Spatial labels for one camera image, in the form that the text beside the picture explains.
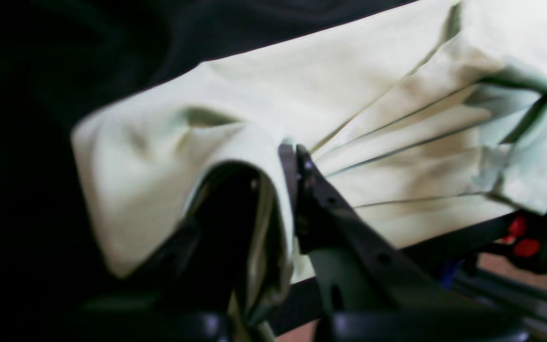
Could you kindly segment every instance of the red part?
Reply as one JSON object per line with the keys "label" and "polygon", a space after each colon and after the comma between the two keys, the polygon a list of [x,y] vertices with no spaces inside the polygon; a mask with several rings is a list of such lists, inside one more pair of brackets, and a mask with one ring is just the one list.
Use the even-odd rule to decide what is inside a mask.
{"label": "red part", "polygon": [[533,238],[526,238],[514,245],[514,255],[518,257],[530,257],[535,255],[541,247],[541,242]]}
{"label": "red part", "polygon": [[515,238],[520,238],[527,232],[527,219],[522,215],[517,215],[510,225],[510,235]]}

